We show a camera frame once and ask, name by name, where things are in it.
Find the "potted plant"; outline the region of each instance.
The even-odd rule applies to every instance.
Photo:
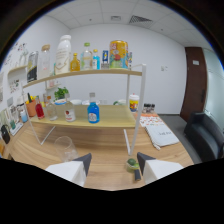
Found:
[[[54,92],[55,100],[60,100],[65,98],[65,93],[69,93],[66,87],[58,88],[58,91]]]

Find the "glass bottle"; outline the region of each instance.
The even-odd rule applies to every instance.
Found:
[[[38,68],[38,79],[43,79],[50,76],[50,44],[42,47]]]
[[[73,54],[74,58],[70,63],[70,71],[71,72],[80,71],[80,61],[78,60],[77,55],[78,55],[77,53]]]
[[[58,118],[56,107],[53,103],[51,103],[51,96],[47,97],[47,113],[50,121],[54,121]]]
[[[85,43],[85,50],[82,53],[81,57],[81,70],[90,70],[92,69],[92,52],[89,51],[90,43]]]
[[[100,69],[100,57],[98,56],[98,50],[93,50],[93,69]]]
[[[41,106],[41,103],[40,103],[40,99],[39,99],[39,96],[36,96],[36,107],[35,107],[35,110],[37,112],[37,117],[38,119],[43,119],[45,116],[44,116],[44,111],[43,111],[43,108]]]
[[[87,107],[89,123],[97,123],[100,121],[99,106],[96,104],[95,93],[90,93],[90,105]]]
[[[76,119],[75,117],[75,109],[74,109],[74,105],[68,100],[68,98],[70,97],[69,93],[65,94],[65,98],[66,98],[66,104],[65,106],[65,119],[68,122],[74,121]]]

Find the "ceiling light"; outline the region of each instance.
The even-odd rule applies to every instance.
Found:
[[[111,21],[121,21],[121,16],[111,16]]]

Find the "air vent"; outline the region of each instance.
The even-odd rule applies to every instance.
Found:
[[[111,21],[121,21],[121,16],[111,16]]]
[[[152,26],[153,21],[139,16],[132,16],[129,24],[149,29]]]

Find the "drinking glass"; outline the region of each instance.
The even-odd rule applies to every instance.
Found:
[[[69,162],[79,157],[71,138],[68,136],[57,138],[54,146],[62,162]]]

